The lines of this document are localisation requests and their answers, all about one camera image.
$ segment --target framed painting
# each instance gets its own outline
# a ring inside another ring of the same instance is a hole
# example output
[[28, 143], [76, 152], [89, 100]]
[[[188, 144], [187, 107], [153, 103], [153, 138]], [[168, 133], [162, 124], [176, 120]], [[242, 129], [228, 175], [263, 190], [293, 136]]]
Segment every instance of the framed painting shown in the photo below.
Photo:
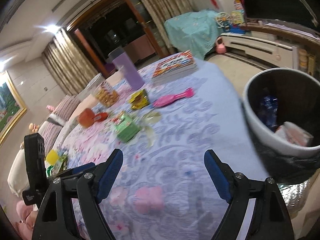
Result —
[[8, 72], [0, 73], [0, 146], [26, 111]]

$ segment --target book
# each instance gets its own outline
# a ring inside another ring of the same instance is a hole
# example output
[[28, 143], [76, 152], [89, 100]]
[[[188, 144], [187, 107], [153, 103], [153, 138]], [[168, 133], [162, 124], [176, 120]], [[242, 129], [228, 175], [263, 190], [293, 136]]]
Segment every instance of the book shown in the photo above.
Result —
[[160, 85], [188, 76], [196, 70], [195, 59], [190, 50], [187, 50], [159, 62], [151, 80], [154, 84]]

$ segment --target colorful book cover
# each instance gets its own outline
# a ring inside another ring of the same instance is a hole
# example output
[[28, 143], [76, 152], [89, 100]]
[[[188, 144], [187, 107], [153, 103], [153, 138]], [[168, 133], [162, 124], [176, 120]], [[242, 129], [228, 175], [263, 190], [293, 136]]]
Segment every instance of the colorful book cover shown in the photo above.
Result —
[[196, 62], [192, 56], [192, 53], [190, 50], [187, 50], [185, 52], [180, 52], [169, 59], [166, 59], [162, 62], [160, 62], [155, 72], [152, 75], [152, 78], [159, 77], [160, 75], [173, 71], [178, 68], [182, 68], [189, 65], [195, 65]]

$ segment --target pink handbag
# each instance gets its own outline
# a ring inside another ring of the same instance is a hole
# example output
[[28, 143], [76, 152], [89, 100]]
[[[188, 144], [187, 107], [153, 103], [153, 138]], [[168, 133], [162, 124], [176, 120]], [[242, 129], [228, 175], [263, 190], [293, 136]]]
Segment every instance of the pink handbag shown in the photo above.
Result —
[[225, 54], [227, 52], [226, 46], [224, 46], [221, 37], [217, 38], [217, 40], [216, 40], [216, 52], [218, 54]]

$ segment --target ceiling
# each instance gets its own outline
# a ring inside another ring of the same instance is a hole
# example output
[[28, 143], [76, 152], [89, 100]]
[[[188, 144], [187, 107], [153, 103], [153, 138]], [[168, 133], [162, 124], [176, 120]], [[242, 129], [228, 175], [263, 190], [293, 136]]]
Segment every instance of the ceiling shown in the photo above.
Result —
[[0, 62], [8, 68], [41, 56], [53, 37], [41, 26], [66, 26], [100, 0], [1, 0]]

